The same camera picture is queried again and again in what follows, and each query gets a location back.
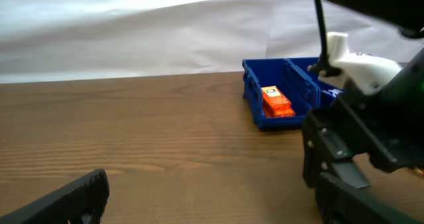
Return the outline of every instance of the table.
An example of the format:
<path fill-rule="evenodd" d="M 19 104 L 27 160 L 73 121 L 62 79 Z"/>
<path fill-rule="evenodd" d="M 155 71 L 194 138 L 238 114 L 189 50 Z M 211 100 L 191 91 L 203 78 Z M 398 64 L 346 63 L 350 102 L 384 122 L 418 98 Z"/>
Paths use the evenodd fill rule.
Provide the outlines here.
<path fill-rule="evenodd" d="M 320 223 L 301 131 L 262 132 L 242 74 L 0 85 L 0 215 L 96 168 L 102 223 Z M 367 190 L 424 221 L 424 179 L 356 161 Z"/>

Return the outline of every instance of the orange package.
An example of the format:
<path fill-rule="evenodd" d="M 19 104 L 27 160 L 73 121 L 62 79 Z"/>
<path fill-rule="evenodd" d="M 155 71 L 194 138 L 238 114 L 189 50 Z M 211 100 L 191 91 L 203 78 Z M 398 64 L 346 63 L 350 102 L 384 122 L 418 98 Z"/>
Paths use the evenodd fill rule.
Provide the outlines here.
<path fill-rule="evenodd" d="M 295 115 L 292 103 L 276 86 L 263 87 L 263 110 L 267 117 L 291 117 Z"/>

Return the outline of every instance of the blue object in bin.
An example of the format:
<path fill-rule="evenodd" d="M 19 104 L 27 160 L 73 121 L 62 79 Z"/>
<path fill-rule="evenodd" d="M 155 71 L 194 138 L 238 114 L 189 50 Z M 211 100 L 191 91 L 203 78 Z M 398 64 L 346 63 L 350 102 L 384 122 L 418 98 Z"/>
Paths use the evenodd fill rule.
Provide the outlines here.
<path fill-rule="evenodd" d="M 313 107 L 326 107 L 341 92 L 318 80 L 307 67 L 318 58 L 243 60 L 244 93 L 252 110 L 254 122 L 261 129 L 300 127 L 306 113 Z M 290 101 L 294 117 L 267 118 L 262 110 L 261 87 L 276 86 Z"/>

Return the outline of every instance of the blue bin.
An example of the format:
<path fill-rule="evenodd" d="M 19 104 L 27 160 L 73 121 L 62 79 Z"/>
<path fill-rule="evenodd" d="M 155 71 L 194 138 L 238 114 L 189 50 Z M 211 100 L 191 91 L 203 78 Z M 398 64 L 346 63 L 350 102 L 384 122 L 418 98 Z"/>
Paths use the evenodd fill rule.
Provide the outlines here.
<path fill-rule="evenodd" d="M 300 127 L 306 113 L 314 107 L 326 107 L 341 92 L 318 80 L 307 67 L 318 58 L 243 60 L 244 93 L 254 122 L 261 129 Z M 275 85 L 290 101 L 295 117 L 267 118 L 262 110 L 261 87 Z"/>

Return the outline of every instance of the wood grain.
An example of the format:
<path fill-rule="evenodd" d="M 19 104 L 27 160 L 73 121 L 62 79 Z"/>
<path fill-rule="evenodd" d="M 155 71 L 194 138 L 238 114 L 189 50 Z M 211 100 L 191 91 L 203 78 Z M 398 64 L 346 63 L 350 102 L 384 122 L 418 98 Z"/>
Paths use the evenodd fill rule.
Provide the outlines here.
<path fill-rule="evenodd" d="M 298 130 L 261 132 L 242 74 L 0 85 L 0 215 L 96 168 L 102 223 L 320 223 Z M 358 157 L 382 201 L 424 220 L 424 180 Z"/>

